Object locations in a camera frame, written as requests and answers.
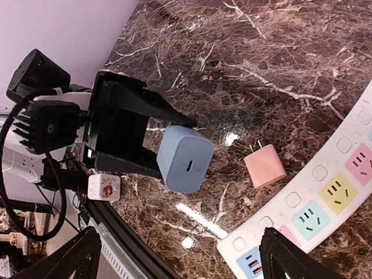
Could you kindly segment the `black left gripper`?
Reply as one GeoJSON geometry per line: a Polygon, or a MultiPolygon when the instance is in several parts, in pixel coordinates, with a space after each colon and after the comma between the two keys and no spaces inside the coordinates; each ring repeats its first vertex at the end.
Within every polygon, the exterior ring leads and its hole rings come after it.
{"type": "Polygon", "coordinates": [[[195,127],[196,121],[145,87],[147,84],[136,78],[98,72],[81,154],[81,161],[87,168],[162,178],[157,154],[142,147],[148,117],[188,128],[195,127]]]}

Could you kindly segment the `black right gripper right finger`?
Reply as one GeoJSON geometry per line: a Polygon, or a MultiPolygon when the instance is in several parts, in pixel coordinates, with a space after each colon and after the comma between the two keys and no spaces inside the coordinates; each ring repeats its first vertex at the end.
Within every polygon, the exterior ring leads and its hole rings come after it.
{"type": "Polygon", "coordinates": [[[266,228],[259,245],[264,278],[344,279],[312,259],[275,228],[266,228]]]}

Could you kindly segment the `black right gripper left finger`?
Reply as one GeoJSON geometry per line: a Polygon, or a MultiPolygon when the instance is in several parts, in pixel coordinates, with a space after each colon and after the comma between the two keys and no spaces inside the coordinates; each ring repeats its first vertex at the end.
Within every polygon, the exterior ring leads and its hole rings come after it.
{"type": "Polygon", "coordinates": [[[92,226],[86,227],[56,252],[13,278],[96,278],[101,239],[92,226]]]}

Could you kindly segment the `blue plug adapter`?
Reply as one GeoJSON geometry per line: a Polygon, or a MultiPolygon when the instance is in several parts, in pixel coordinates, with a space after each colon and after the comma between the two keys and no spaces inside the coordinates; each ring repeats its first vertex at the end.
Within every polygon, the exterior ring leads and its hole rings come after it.
{"type": "Polygon", "coordinates": [[[169,125],[156,158],[167,188],[182,194],[197,192],[213,152],[213,143],[194,129],[169,125]]]}

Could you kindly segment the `pink plug adapter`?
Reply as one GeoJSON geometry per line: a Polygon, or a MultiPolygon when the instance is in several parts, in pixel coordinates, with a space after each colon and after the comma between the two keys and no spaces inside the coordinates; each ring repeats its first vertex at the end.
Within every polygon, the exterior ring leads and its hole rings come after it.
{"type": "Polygon", "coordinates": [[[287,176],[281,159],[273,144],[263,145],[257,140],[258,149],[250,144],[251,153],[244,157],[244,163],[253,187],[260,189],[287,176]]]}

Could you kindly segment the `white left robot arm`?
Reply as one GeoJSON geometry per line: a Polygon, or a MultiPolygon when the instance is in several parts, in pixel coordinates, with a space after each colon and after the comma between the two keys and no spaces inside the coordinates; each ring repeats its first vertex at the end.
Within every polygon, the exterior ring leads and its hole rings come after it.
{"type": "Polygon", "coordinates": [[[14,221],[18,232],[38,242],[60,231],[66,216],[66,190],[79,188],[77,175],[61,168],[52,151],[80,142],[81,162],[87,168],[161,178],[156,153],[143,146],[149,119],[187,128],[196,125],[136,78],[101,70],[92,88],[70,80],[68,72],[33,49],[6,91],[14,107],[1,121],[1,171],[59,191],[61,196],[60,216],[51,232],[36,235],[14,221]]]}

